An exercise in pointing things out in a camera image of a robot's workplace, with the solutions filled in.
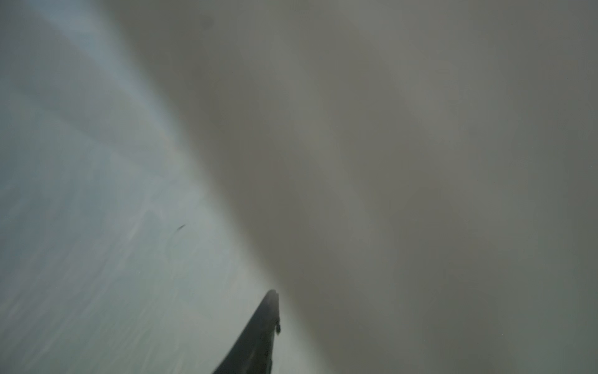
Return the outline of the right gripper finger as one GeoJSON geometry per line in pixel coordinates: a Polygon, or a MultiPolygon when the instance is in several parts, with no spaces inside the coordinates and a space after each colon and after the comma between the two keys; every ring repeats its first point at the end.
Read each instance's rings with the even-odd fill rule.
{"type": "Polygon", "coordinates": [[[280,332],[280,296],[271,289],[213,373],[271,374],[274,339],[280,332]]]}

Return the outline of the white plastic bag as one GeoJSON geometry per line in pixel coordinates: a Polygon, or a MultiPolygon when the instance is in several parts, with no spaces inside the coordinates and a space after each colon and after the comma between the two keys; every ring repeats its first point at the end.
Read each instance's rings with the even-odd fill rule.
{"type": "Polygon", "coordinates": [[[595,1],[4,1],[1,371],[597,371],[595,1]]]}

